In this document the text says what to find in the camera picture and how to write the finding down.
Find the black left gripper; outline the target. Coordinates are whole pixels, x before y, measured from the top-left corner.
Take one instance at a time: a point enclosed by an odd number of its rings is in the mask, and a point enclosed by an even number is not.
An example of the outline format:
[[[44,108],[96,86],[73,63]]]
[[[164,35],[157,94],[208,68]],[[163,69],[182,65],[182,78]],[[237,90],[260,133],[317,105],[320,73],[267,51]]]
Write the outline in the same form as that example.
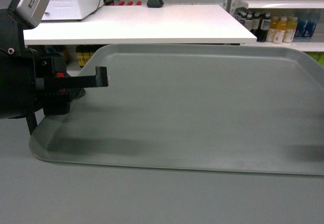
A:
[[[36,95],[45,115],[67,114],[70,103],[85,95],[84,88],[109,85],[106,67],[97,66],[92,76],[70,77],[65,56],[59,52],[39,54],[35,73],[37,78],[44,78],[44,89],[37,90]]]

